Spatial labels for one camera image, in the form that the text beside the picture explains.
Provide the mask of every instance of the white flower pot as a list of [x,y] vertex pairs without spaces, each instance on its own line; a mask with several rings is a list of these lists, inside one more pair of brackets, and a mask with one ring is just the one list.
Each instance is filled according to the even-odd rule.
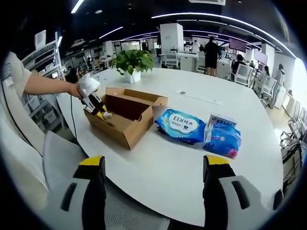
[[133,71],[132,75],[129,74],[127,71],[124,72],[124,74],[128,83],[135,83],[141,80],[141,72],[138,72],[136,70]]

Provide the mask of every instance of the ceiling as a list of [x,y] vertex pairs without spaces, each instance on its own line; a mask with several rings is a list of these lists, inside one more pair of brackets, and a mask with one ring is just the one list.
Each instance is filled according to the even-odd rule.
[[[189,0],[84,0],[78,11],[71,14],[77,1],[56,0],[52,5],[43,1],[32,7],[20,29],[23,39],[15,44],[15,51],[21,56],[26,56],[34,49],[34,35],[44,29],[47,30],[47,39],[52,39],[55,31],[63,36],[60,51],[65,54],[72,50],[80,51],[85,45],[97,46],[107,40],[120,40],[155,32],[163,23],[179,23],[183,25],[184,30],[198,31],[184,32],[184,36],[207,35],[200,31],[219,33],[251,43],[269,42],[277,46],[276,51],[280,49],[285,55],[291,55],[266,34],[229,19],[208,15],[174,15],[152,19],[153,16],[178,12],[212,13],[235,18],[268,32],[283,43],[297,43],[294,33],[269,0],[242,0],[242,3],[238,3],[237,0],[226,0],[225,6],[190,3]],[[102,10],[102,13],[96,14],[97,10]],[[99,39],[100,36],[121,26],[122,29]],[[84,39],[86,42],[71,49],[71,45],[77,39]]]

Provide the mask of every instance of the open cardboard box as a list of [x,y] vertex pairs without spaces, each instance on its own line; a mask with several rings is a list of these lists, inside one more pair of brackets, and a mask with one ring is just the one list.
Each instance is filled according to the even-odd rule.
[[102,97],[110,119],[102,120],[84,111],[94,127],[106,133],[122,146],[133,149],[141,137],[153,125],[152,106],[167,105],[168,98],[129,89],[106,88]]

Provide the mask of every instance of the black shorts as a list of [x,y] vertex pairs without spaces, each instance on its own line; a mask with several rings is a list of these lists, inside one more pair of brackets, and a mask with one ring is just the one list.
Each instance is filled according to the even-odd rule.
[[217,66],[217,58],[206,57],[206,68],[216,69]]

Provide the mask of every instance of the white round table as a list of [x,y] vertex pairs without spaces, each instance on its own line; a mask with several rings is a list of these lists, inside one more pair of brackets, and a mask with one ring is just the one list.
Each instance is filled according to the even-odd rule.
[[[153,69],[137,83],[125,83],[114,69],[97,73],[101,90],[122,87],[169,97],[169,108],[207,122],[211,113],[233,118],[242,134],[242,145],[230,165],[258,188],[264,203],[283,185],[283,164],[273,125],[255,93],[241,85],[193,72]],[[58,96],[63,115],[74,134],[70,96]],[[156,131],[156,125],[132,150],[122,148],[91,127],[78,99],[72,101],[77,140],[90,157],[104,155],[107,177],[126,194],[169,218],[204,226],[203,156],[211,154],[180,143],[171,143]],[[154,108],[155,119],[164,108]]]

